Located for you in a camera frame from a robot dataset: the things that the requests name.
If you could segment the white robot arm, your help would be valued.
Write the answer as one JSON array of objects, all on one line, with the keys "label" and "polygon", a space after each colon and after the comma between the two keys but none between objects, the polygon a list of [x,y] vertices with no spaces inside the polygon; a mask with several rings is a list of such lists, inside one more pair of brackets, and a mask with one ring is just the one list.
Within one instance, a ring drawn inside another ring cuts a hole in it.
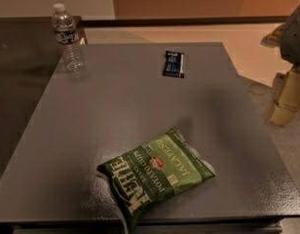
[{"label": "white robot arm", "polygon": [[286,20],[281,38],[281,58],[292,63],[286,74],[274,80],[274,98],[269,121],[277,126],[289,124],[300,110],[300,5]]}]

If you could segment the yellow taped gripper finger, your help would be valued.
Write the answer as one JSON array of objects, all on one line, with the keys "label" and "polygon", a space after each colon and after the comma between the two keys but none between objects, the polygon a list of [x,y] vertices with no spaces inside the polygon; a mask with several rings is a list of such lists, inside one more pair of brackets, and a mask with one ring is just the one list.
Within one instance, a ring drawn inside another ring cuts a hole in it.
[{"label": "yellow taped gripper finger", "polygon": [[300,65],[294,64],[285,74],[277,73],[273,92],[269,121],[276,126],[286,126],[300,111]]}]

